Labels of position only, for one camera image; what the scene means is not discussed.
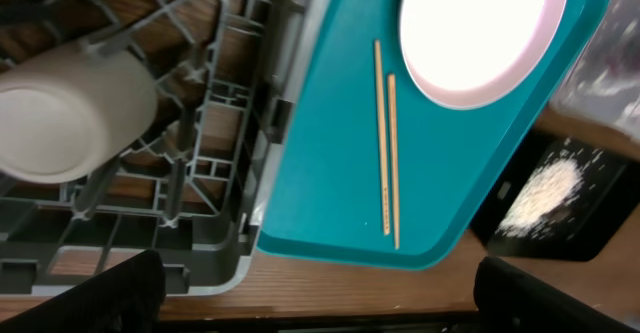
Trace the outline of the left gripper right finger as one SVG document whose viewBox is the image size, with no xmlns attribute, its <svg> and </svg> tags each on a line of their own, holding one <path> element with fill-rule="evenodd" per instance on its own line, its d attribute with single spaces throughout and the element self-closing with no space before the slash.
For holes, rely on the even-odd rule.
<svg viewBox="0 0 640 333">
<path fill-rule="evenodd" d="M 473 297 L 485 332 L 635 333 L 496 257 L 479 263 Z"/>
</svg>

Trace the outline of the white paper cup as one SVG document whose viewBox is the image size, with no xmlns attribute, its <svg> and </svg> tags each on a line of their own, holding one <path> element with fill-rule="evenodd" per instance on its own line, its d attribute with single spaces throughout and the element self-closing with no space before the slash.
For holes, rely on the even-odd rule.
<svg viewBox="0 0 640 333">
<path fill-rule="evenodd" d="M 1 169 L 35 183 L 78 179 L 140 138 L 157 107 L 154 79 L 130 52 L 56 47 L 1 75 Z"/>
</svg>

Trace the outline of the large white plate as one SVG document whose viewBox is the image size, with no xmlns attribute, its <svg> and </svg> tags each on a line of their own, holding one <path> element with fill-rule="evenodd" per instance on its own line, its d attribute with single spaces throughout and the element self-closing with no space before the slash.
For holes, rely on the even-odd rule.
<svg viewBox="0 0 640 333">
<path fill-rule="evenodd" d="M 401 54 L 414 85 L 450 109 L 489 105 L 536 68 L 568 0 L 401 0 Z"/>
</svg>

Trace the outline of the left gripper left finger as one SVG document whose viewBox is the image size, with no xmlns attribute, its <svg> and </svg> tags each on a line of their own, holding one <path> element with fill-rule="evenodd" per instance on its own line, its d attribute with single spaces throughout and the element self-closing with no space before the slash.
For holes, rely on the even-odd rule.
<svg viewBox="0 0 640 333">
<path fill-rule="evenodd" d="M 166 297 L 160 255 L 146 250 L 1 323 L 1 333 L 151 332 Z"/>
</svg>

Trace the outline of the pile of white rice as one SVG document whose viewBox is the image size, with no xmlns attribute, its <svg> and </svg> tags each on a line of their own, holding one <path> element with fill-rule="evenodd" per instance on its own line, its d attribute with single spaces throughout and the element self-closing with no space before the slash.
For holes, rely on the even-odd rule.
<svg viewBox="0 0 640 333">
<path fill-rule="evenodd" d="M 550 238 L 565 221 L 559 209 L 579 197 L 587 174 L 603 162 L 605 151 L 571 138 L 553 142 L 508 209 L 496 232 L 507 238 Z"/>
</svg>

